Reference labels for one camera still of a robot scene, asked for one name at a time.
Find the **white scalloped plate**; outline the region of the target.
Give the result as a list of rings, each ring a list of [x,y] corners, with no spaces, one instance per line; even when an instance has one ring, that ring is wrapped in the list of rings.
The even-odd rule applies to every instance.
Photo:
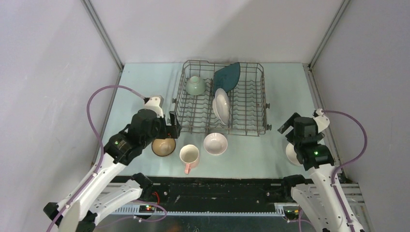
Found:
[[[224,89],[218,88],[213,99],[213,111],[223,125],[228,126],[230,119],[230,101]]]

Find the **teal square plate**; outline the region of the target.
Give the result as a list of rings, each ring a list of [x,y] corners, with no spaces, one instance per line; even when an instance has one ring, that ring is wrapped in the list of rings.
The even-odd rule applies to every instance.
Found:
[[[212,95],[217,89],[222,88],[225,92],[233,90],[239,82],[240,63],[230,64],[214,73]]]

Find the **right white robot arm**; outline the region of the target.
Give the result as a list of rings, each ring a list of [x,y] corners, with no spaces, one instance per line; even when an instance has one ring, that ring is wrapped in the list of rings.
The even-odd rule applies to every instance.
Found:
[[[313,117],[294,113],[278,129],[286,134],[285,154],[290,163],[302,166],[313,181],[318,193],[314,196],[306,179],[301,175],[283,178],[281,195],[287,202],[296,202],[318,232],[363,232],[365,229],[355,216],[340,185],[335,160],[330,149],[320,141],[330,125],[323,109]]]

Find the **pink white bowl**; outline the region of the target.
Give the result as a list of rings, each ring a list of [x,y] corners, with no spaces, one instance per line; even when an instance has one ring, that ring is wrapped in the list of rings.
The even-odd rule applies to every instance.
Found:
[[[228,148],[227,138],[220,133],[210,133],[208,134],[203,141],[203,146],[206,152],[211,155],[221,155]]]

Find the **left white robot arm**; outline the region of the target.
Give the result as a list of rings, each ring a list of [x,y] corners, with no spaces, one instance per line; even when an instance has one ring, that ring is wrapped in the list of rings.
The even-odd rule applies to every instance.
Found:
[[[100,198],[108,184],[156,139],[177,139],[181,125],[176,112],[171,123],[151,109],[139,110],[131,123],[110,137],[99,161],[69,195],[58,203],[49,202],[44,213],[61,232],[92,232],[112,212],[133,200],[148,201],[153,195],[152,181],[142,173],[134,174],[120,190]]]

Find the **white ceramic bowl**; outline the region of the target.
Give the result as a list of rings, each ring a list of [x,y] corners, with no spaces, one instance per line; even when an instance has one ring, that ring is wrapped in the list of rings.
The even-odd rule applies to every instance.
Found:
[[[292,163],[295,166],[302,166],[298,159],[297,159],[297,154],[294,150],[294,146],[291,143],[288,143],[286,148],[285,148],[285,154],[289,160],[290,163]]]

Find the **brown rimmed tan bowl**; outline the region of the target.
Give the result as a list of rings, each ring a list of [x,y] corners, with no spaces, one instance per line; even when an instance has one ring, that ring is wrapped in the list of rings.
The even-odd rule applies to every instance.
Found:
[[[173,138],[155,139],[151,144],[153,153],[159,157],[169,156],[176,148],[176,141]]]

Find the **pale green ceramic bowl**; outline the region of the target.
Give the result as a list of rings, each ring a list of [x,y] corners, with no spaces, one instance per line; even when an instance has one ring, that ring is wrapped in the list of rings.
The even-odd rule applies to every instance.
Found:
[[[199,76],[192,76],[186,83],[185,91],[193,96],[205,93],[206,82]]]

